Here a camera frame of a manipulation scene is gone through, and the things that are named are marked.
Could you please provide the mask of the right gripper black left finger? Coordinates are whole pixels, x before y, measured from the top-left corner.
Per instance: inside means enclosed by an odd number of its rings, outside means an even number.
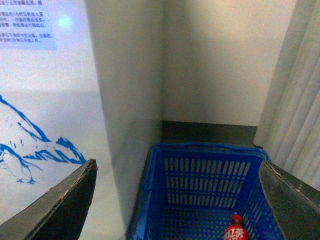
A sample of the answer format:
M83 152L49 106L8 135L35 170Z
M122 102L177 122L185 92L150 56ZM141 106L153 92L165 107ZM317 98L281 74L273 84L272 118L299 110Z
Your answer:
M1 224L2 240L77 240L92 203L97 178L90 159L27 208Z

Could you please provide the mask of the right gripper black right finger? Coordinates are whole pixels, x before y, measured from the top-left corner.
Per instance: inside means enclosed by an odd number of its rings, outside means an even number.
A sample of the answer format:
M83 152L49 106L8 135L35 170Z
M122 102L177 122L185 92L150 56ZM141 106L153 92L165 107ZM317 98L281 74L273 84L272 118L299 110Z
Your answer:
M264 160L259 180L268 205L286 240L320 238L320 192Z

